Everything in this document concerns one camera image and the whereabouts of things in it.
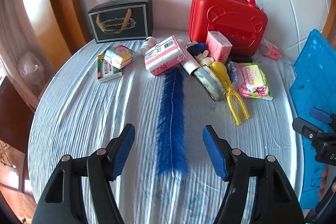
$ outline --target yellow plastic tool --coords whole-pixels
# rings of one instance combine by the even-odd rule
[[[210,69],[213,71],[213,73],[217,76],[217,78],[220,80],[222,85],[225,87],[227,103],[235,119],[236,125],[239,126],[242,123],[242,121],[240,120],[240,117],[235,109],[235,106],[233,105],[231,101],[231,97],[234,96],[236,98],[236,100],[238,101],[240,105],[241,111],[244,114],[245,119],[248,119],[251,116],[249,112],[247,111],[247,108],[242,98],[240,97],[239,93],[233,89],[232,83],[230,81],[230,77],[228,76],[226,67],[223,63],[215,61],[210,65]]]

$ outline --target white bed sheet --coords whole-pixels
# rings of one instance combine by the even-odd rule
[[[155,30],[159,40],[186,32]],[[142,42],[123,42],[138,51]],[[28,151],[29,175],[36,201],[64,154],[88,156],[117,137],[126,123],[136,128],[135,142],[124,171],[111,184],[125,223],[213,223],[227,183],[216,176],[202,141],[202,128],[211,124],[221,138],[247,155],[274,155],[299,197],[303,178],[302,139],[291,127],[295,109],[289,87],[294,73],[289,59],[273,61],[258,51],[259,62],[270,83],[272,101],[244,99],[251,114],[236,126],[225,101],[213,102],[195,77],[184,73],[185,146],[189,175],[156,176],[156,140],[163,75],[154,77],[139,53],[123,69],[123,77],[99,84],[97,56],[111,47],[91,41],[55,75],[36,110]],[[255,180],[251,179],[243,223],[251,213]],[[84,203],[89,223],[95,218],[87,178]]]

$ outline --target blue feather duster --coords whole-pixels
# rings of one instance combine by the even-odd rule
[[[183,76],[178,68],[168,71],[163,81],[157,121],[158,175],[187,174],[184,154]]]

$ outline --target pink tissue box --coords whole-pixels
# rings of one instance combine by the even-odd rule
[[[232,48],[230,41],[218,31],[208,31],[206,49],[209,51],[209,57],[216,61],[225,63]]]
[[[278,47],[273,45],[271,42],[267,41],[264,38],[262,39],[259,48],[262,55],[267,56],[268,58],[277,61],[281,58],[281,53],[278,50]]]
[[[171,36],[146,52],[146,70],[156,76],[185,59],[175,36]]]

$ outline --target plastic bag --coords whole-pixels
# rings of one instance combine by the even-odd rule
[[[18,61],[17,69],[26,85],[38,96],[45,85],[40,61],[32,52],[26,52]]]
[[[258,63],[239,63],[244,81],[239,88],[239,93],[245,98],[259,98],[271,101],[269,84],[266,75]]]

